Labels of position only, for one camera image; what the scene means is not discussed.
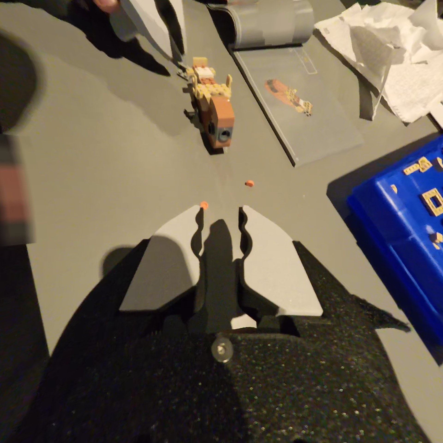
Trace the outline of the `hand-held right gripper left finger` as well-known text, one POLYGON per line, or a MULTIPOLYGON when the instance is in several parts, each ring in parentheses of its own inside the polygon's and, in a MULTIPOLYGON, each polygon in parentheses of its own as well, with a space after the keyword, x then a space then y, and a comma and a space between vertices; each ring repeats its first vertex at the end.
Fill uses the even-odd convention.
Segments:
POLYGON ((120 305, 121 312, 164 310, 183 296, 191 297, 191 312, 203 307, 203 222, 203 208, 194 205, 155 231, 120 305))

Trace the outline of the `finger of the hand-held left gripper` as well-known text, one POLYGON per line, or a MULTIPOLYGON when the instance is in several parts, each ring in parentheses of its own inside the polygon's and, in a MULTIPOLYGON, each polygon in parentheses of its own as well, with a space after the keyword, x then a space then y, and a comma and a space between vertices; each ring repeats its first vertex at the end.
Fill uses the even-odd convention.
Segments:
POLYGON ((182 0, 163 1, 163 21, 167 27, 172 60, 180 67, 186 64, 186 26, 182 0))
POLYGON ((121 0, 119 9, 110 14, 110 24, 121 41, 142 36, 177 66, 172 60, 169 34, 163 21, 163 0, 121 0))

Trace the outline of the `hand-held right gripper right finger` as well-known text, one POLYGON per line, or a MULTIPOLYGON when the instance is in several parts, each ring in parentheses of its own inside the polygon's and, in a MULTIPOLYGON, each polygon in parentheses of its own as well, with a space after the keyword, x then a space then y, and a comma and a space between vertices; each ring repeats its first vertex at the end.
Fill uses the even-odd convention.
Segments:
POLYGON ((242 283, 256 297, 259 317, 321 317, 323 308, 292 238, 277 224, 244 205, 241 231, 246 236, 242 283))

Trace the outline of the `brown yellow toy brick model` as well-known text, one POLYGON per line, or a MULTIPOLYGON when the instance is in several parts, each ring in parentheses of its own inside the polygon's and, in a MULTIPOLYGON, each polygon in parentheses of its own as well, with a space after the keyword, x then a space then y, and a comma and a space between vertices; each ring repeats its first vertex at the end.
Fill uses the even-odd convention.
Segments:
POLYGON ((193 112, 189 119, 196 123, 202 141, 210 154, 221 154, 231 145, 235 126, 232 105, 231 74, 225 81, 218 81, 216 70, 207 57, 193 57, 184 68, 186 91, 190 96, 193 112))

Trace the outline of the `blue plastic bin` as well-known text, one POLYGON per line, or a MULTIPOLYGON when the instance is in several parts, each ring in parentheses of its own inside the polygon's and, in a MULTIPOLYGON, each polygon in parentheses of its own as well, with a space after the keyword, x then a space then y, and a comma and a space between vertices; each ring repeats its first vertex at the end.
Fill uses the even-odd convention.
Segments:
POLYGON ((347 198, 359 246, 440 367, 443 250, 434 247, 429 234, 443 233, 443 216, 430 216, 420 195, 433 188, 443 195, 443 173, 435 168, 442 146, 440 135, 356 186, 347 198), (433 167, 404 175, 403 169, 423 156, 433 167))

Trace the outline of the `grey instruction booklet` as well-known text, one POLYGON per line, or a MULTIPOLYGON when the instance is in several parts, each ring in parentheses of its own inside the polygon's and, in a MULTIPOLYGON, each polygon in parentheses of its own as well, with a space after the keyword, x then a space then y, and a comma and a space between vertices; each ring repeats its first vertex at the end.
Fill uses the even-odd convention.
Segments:
POLYGON ((243 78, 294 166, 363 144, 305 49, 311 1, 208 1, 243 78))

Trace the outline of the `tan toy brick plate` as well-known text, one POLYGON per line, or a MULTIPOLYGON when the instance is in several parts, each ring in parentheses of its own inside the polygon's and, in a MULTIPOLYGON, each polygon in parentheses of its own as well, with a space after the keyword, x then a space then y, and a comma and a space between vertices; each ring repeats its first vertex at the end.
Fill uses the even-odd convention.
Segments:
POLYGON ((403 169, 404 175, 411 175, 415 172, 425 173, 429 169, 433 167, 431 161, 429 161, 426 157, 419 158, 415 163, 409 165, 405 169, 403 169))

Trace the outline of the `crumpled white paper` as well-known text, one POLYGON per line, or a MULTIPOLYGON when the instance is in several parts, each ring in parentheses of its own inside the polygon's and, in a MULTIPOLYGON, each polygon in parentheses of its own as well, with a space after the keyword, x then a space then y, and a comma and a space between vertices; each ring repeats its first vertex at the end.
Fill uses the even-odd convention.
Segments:
POLYGON ((442 101, 443 31, 437 3, 427 0, 417 8, 355 3, 314 27, 401 121, 413 123, 442 101))

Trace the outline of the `tan square frame brick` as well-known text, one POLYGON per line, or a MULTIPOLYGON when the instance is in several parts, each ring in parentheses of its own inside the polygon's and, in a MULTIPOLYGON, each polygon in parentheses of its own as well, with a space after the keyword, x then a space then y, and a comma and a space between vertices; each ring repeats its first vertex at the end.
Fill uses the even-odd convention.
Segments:
POLYGON ((443 197, 438 188, 422 193, 420 198, 430 216, 439 217, 443 214, 443 197))

